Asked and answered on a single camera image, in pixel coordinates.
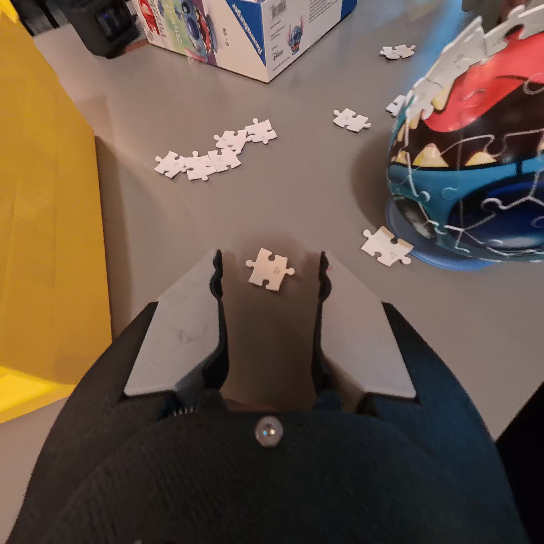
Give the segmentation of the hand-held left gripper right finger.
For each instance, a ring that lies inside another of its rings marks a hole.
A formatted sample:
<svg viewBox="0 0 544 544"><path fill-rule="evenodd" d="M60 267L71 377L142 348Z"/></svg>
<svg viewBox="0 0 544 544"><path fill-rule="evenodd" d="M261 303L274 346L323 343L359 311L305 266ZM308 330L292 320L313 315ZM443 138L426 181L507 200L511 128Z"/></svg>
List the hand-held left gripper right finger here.
<svg viewBox="0 0 544 544"><path fill-rule="evenodd" d="M416 389L382 301L331 252L319 257L311 377L317 395L356 412L371 396L412 401Z"/></svg>

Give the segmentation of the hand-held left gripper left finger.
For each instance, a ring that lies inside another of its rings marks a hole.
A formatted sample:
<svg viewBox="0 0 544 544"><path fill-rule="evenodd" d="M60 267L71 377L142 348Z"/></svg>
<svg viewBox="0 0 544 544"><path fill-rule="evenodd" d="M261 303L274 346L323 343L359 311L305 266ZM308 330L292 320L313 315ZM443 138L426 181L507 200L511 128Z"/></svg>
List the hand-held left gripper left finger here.
<svg viewBox="0 0 544 544"><path fill-rule="evenodd" d="M222 253L210 250L158 298L126 396L221 390L229 372L222 275Z"/></svg>

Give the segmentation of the blue puzzle ball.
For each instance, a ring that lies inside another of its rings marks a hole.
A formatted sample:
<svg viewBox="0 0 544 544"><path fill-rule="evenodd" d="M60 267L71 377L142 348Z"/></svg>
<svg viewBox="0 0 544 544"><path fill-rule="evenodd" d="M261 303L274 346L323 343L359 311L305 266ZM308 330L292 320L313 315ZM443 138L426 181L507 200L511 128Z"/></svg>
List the blue puzzle ball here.
<svg viewBox="0 0 544 544"><path fill-rule="evenodd" d="M543 1L445 46L398 113L387 185L389 229L420 261L543 263Z"/></svg>

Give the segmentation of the cartoon puzzle box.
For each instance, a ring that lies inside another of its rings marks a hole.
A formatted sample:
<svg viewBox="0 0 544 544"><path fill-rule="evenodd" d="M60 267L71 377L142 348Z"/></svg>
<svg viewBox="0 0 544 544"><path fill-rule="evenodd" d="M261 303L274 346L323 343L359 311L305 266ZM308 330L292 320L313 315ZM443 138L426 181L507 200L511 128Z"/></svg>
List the cartoon puzzle box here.
<svg viewBox="0 0 544 544"><path fill-rule="evenodd" d="M132 1L150 44L271 82L357 1Z"/></svg>

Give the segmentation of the cluster of white jigsaw parts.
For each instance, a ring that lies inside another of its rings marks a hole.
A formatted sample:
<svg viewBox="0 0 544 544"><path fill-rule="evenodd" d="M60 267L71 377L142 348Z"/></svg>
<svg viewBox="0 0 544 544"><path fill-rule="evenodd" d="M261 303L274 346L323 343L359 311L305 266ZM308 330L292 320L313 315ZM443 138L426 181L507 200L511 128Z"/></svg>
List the cluster of white jigsaw parts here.
<svg viewBox="0 0 544 544"><path fill-rule="evenodd" d="M169 179L183 173L188 180L207 182L215 173L224 173L241 166L240 155L247 143L267 145L277 138L269 119L252 119L252 123L235 131L214 135L214 149L189 156L169 151L164 157L156 156L154 171Z"/></svg>

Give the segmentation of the yellow plastic bin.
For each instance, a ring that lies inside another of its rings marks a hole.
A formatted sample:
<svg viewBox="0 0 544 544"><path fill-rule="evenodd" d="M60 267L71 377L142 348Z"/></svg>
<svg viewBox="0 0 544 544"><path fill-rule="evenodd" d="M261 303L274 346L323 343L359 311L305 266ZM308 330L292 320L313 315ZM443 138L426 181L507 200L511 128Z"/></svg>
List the yellow plastic bin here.
<svg viewBox="0 0 544 544"><path fill-rule="evenodd" d="M94 132L1 1L1 423L69 396L110 315Z"/></svg>

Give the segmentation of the black digital timer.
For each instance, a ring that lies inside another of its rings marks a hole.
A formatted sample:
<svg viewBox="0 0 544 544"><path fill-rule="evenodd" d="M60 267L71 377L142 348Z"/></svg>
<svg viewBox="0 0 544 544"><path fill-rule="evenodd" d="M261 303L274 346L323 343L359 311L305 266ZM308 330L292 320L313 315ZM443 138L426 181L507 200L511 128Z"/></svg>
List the black digital timer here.
<svg viewBox="0 0 544 544"><path fill-rule="evenodd" d="M61 10L95 56L115 58L139 37L126 1L64 1Z"/></svg>

